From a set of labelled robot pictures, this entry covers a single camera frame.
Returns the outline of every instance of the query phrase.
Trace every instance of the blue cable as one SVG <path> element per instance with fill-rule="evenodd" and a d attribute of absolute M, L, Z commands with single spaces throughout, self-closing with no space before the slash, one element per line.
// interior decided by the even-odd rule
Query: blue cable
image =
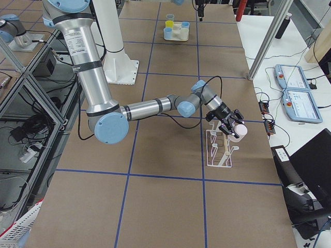
<path fill-rule="evenodd" d="M 331 223 L 331 219 L 330 219 L 330 220 L 327 220 L 327 221 L 323 224 L 321 230 L 319 231 L 319 234 L 318 234 L 317 237 L 316 237 L 316 240 L 315 240 L 314 246 L 313 246 L 312 248 L 315 248 L 315 247 L 316 247 L 317 241 L 318 241 L 318 239 L 319 239 L 319 237 L 320 237 L 322 231 L 324 231 L 324 230 L 323 230 L 324 227 L 325 227 L 326 224 L 329 223 L 329 222 Z"/>

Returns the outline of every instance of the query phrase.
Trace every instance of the yellow cup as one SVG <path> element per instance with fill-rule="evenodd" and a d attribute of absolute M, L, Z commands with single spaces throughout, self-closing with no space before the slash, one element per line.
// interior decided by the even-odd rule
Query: yellow cup
<path fill-rule="evenodd" d="M 174 22 L 173 21 L 166 21 L 165 24 L 166 24 L 165 27 L 170 27 L 170 28 L 174 27 Z"/>

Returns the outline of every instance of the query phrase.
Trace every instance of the red object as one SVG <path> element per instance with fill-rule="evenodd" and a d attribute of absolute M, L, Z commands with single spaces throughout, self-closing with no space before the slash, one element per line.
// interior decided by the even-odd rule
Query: red object
<path fill-rule="evenodd" d="M 248 0 L 241 0 L 237 11 L 236 21 L 240 22 L 242 20 L 242 16 L 244 14 L 244 10 L 246 8 L 247 2 Z"/>

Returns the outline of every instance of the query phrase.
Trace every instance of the white table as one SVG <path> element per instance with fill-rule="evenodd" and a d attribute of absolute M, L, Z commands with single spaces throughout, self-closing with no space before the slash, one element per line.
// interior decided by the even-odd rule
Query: white table
<path fill-rule="evenodd" d="M 244 15 L 241 22 L 238 22 L 238 29 L 242 39 L 243 47 L 245 49 L 245 54 L 247 57 L 248 66 L 251 67 L 253 64 L 253 59 L 261 46 L 261 43 L 266 35 L 266 32 L 273 20 L 273 17 L 263 17 L 263 16 L 251 16 Z M 287 55 L 291 56 L 295 53 L 304 51 L 307 47 L 305 41 L 301 37 L 299 31 L 295 27 L 294 23 L 291 21 L 288 28 L 286 29 L 283 37 L 281 39 L 274 39 L 272 44 L 267 52 L 266 58 L 275 56 L 275 55 Z M 305 61 L 305 54 L 308 52 L 306 49 L 304 52 L 291 57 L 273 57 L 270 59 L 264 59 L 261 67 L 258 70 L 256 77 L 254 78 L 254 86 L 262 89 L 263 92 L 267 93 L 270 96 L 270 99 L 277 99 L 281 96 L 281 92 L 273 90 L 270 88 L 267 74 L 265 68 L 275 67 L 276 64 L 286 64 L 286 65 L 296 65 L 298 64 L 307 70 L 318 66 L 318 64 L 309 64 Z M 274 77 L 274 69 L 267 69 L 267 72 L 270 77 L 271 86 L 275 89 L 281 90 L 278 86 L 278 83 Z M 320 67 L 317 67 L 312 70 L 304 72 L 307 78 L 313 78 L 323 75 L 323 71 Z M 261 92 L 260 89 L 255 88 L 256 93 Z M 327 106 L 331 104 L 331 84 L 326 77 L 317 79 L 317 89 L 312 91 L 315 102 L 317 106 Z M 276 109 L 280 102 L 280 99 L 277 101 L 271 101 L 269 103 L 269 111 L 276 117 Z M 290 135 L 291 141 L 286 150 L 289 155 L 292 155 L 298 149 L 300 149 L 305 143 L 311 140 L 315 135 L 317 135 L 324 128 L 331 130 L 331 107 L 319 109 L 323 118 L 323 122 L 320 124 L 312 123 L 301 123 L 291 121 L 286 112 L 282 103 L 278 107 L 276 124 L 284 128 Z M 275 127 L 276 134 L 272 135 L 269 140 L 271 147 L 278 145 L 286 145 L 288 143 L 288 136 L 284 131 Z M 296 241 L 298 247 L 303 247 L 307 242 L 303 240 L 299 233 L 294 230 Z M 324 231 L 322 232 L 319 240 L 319 248 L 327 248 L 331 243 L 331 232 Z"/>

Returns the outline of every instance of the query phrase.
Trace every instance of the label sticker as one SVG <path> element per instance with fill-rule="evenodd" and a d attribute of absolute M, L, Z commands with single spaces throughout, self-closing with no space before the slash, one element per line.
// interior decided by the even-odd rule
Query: label sticker
<path fill-rule="evenodd" d="M 289 161 L 289 157 L 283 148 L 275 149 L 281 162 Z"/>
<path fill-rule="evenodd" d="M 71 56 L 87 53 L 86 45 L 81 31 L 66 34 L 64 38 L 66 40 Z"/>

